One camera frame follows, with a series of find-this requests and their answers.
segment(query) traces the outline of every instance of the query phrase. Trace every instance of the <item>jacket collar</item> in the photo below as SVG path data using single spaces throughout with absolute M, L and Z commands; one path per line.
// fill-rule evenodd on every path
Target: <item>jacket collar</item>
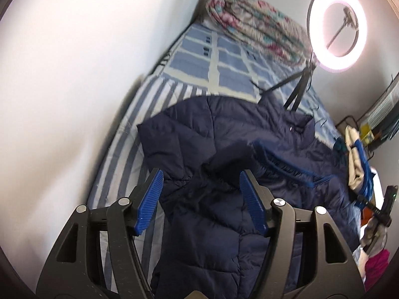
M 290 110 L 285 110 L 273 93 L 264 93 L 258 102 L 268 113 L 279 118 L 274 122 L 276 134 L 297 150 L 308 148 L 315 140 L 314 118 Z

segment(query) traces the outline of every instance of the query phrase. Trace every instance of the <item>floral blanket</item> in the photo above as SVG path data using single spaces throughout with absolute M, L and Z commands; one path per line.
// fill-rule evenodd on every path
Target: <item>floral blanket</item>
M 206 10 L 223 32 L 276 61 L 298 66 L 312 53 L 307 32 L 262 0 L 208 0 Z

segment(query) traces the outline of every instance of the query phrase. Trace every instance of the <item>bed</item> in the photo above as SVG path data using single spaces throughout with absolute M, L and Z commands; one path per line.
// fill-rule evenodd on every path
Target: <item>bed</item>
M 196 95 L 230 95 L 248 101 L 260 99 L 259 86 L 272 87 L 298 68 L 274 62 L 199 23 L 188 27 L 162 59 L 131 102 L 101 164 L 88 198 L 91 209 L 106 207 L 130 194 L 148 175 L 137 125 L 163 109 Z M 277 89 L 283 104 L 296 82 Z M 332 147 L 340 136 L 313 87 L 305 93 L 298 111 L 315 118 L 315 136 Z M 360 210 L 353 207 L 359 217 Z M 169 225 L 158 207 L 146 231 L 134 239 L 148 282 L 162 251 Z M 117 291 L 112 275 L 106 232 L 101 233 L 101 253 L 107 288 Z

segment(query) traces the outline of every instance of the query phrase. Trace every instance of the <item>navy puffer jacket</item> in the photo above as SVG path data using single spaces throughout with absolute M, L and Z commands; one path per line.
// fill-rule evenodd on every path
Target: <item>navy puffer jacket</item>
M 151 288 L 155 298 L 248 298 L 269 240 L 253 226 L 239 190 L 251 169 L 258 183 L 293 207 L 327 208 L 349 244 L 359 245 L 348 169 L 314 137 L 314 120 L 285 111 L 272 94 L 258 104 L 194 97 L 138 127 L 149 169 L 164 171 L 160 203 L 171 225 Z M 286 291 L 295 289 L 296 235 Z

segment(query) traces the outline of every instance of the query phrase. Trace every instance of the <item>tripod leg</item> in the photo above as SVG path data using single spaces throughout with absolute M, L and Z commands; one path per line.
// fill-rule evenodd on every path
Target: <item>tripod leg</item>
M 290 94 L 290 96 L 288 97 L 287 101 L 284 104 L 284 109 L 287 110 L 288 107 L 290 106 L 290 104 L 294 101 L 294 99 L 297 97 L 298 93 L 299 93 L 299 89 L 300 89 L 300 84 L 302 81 L 302 77 L 299 80 L 298 84 L 295 86 L 295 88 L 293 89 L 292 93 Z
M 293 81 L 294 79 L 300 77 L 302 75 L 302 71 L 295 73 L 289 77 L 287 77 L 286 79 L 284 79 L 283 81 L 281 81 L 280 83 L 277 83 L 276 85 L 272 86 L 270 89 L 267 89 L 265 92 L 269 92 L 269 91 L 274 91 L 276 89 L 278 89 L 279 87 L 282 87 L 283 85 L 286 85 L 287 83 Z
M 297 98 L 295 99 L 294 105 L 291 108 L 292 111 L 296 111 L 298 109 L 299 104 L 300 104 L 300 102 L 302 100 L 302 97 L 303 97 L 303 95 L 305 93 L 306 86 L 308 85 L 309 78 L 310 78 L 310 70 L 309 69 L 308 70 L 304 70 L 303 76 L 302 76 L 302 78 L 300 79 L 300 81 L 298 83 L 299 91 L 298 91 Z

